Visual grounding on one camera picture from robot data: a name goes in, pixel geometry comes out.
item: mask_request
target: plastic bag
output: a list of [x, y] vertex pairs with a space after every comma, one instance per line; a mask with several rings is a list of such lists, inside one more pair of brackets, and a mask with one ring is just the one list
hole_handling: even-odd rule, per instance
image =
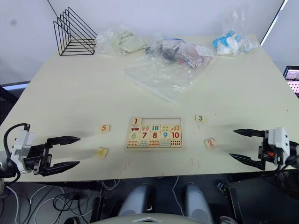
[[126, 55], [147, 47], [146, 42], [124, 25], [113, 25], [101, 32], [95, 39], [96, 54]]
[[244, 32], [244, 14], [240, 9], [233, 10], [225, 20], [222, 36], [212, 42], [218, 55], [236, 56], [260, 47], [259, 43], [251, 41]]
[[138, 58], [124, 70], [138, 84], [175, 102], [193, 84], [214, 57], [214, 51], [182, 39], [156, 36]]

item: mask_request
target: floor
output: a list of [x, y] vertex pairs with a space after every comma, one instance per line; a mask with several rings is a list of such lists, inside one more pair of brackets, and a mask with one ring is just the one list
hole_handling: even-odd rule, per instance
[[[12, 105], [1, 100], [1, 122], [6, 117]], [[104, 190], [102, 195], [107, 198], [105, 207], [103, 208], [102, 218], [107, 218], [108, 214], [113, 207], [113, 205], [119, 201], [124, 201], [127, 195], [134, 189], [134, 187], [139, 184], [148, 183], [156, 189], [156, 200], [155, 200], [155, 212], [156, 213], [171, 213], [180, 214], [178, 205], [175, 202], [174, 196], [172, 194], [172, 187], [176, 181], [176, 176], [163, 177], [163, 178], [139, 178], [139, 179], [127, 179], [121, 180], [120, 184], [112, 191]], [[232, 217], [232, 211], [230, 209], [230, 203], [228, 198], [221, 194], [221, 192], [216, 188], [219, 182], [228, 183], [228, 175], [188, 175], [180, 176], [175, 192], [177, 194], [178, 200], [181, 203], [183, 187], [188, 183], [194, 183], [200, 187], [204, 192], [206, 200], [211, 209], [214, 223], [219, 222], [220, 216]], [[288, 195], [283, 194], [278, 190], [276, 186], [273, 186], [270, 182], [261, 179], [250, 179], [246, 181], [241, 181], [238, 183], [228, 183], [230, 186], [235, 187], [237, 190], [240, 207], [242, 210], [242, 215], [245, 224], [298, 224], [299, 223], [299, 200], [293, 199]], [[12, 188], [16, 190], [17, 194], [30, 198], [30, 196], [39, 189], [41, 184], [37, 183], [15, 183]], [[64, 187], [67, 192], [80, 192], [78, 188], [78, 183], [71, 183], [72, 188]], [[33, 198], [32, 206], [33, 208], [42, 199], [45, 193], [50, 190], [52, 186], [48, 186], [45, 189], [39, 191]], [[14, 223], [15, 213], [16, 213], [16, 201], [13, 195], [8, 195], [5, 192], [0, 196], [0, 214], [3, 208], [4, 201], [4, 211], [3, 215], [0, 217], [0, 223], [10, 224]], [[54, 187], [54, 189], [44, 198], [46, 201], [56, 195], [61, 194], [61, 189], [59, 187]], [[81, 208], [82, 212], [85, 213], [89, 211], [92, 207], [92, 201], [94, 196], [100, 194], [100, 189], [98, 190], [82, 190], [82, 201]], [[28, 214], [28, 202], [26, 199], [19, 197], [20, 199], [20, 223], [22, 223]], [[72, 205], [75, 212], [78, 213], [77, 204]], [[36, 223], [37, 224], [47, 224], [53, 223], [56, 220], [59, 212], [54, 210], [52, 203], [45, 203], [37, 213]], [[34, 216], [30, 219], [29, 224], [34, 224]], [[73, 217], [70, 211], [65, 211], [62, 213], [60, 218], [61, 224], [68, 217]], [[90, 214], [87, 215], [86, 220], [89, 221]]]

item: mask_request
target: printed number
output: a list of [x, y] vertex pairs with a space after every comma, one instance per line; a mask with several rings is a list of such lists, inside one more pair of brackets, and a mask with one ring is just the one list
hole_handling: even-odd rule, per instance
[[179, 137], [179, 133], [178, 132], [173, 132], [172, 133], [172, 137], [173, 138], [178, 138]]
[[207, 142], [210, 144], [210, 146], [214, 146], [214, 144], [211, 140], [208, 140]]

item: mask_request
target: wooden number puzzle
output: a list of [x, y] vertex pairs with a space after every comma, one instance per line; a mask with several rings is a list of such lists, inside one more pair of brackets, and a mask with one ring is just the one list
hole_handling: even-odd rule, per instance
[[181, 118], [132, 118], [126, 148], [159, 150], [182, 148]]

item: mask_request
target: wire file holder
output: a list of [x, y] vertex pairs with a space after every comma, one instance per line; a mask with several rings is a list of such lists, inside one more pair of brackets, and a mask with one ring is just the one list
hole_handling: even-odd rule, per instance
[[94, 54], [97, 34], [70, 7], [53, 24], [60, 56]]

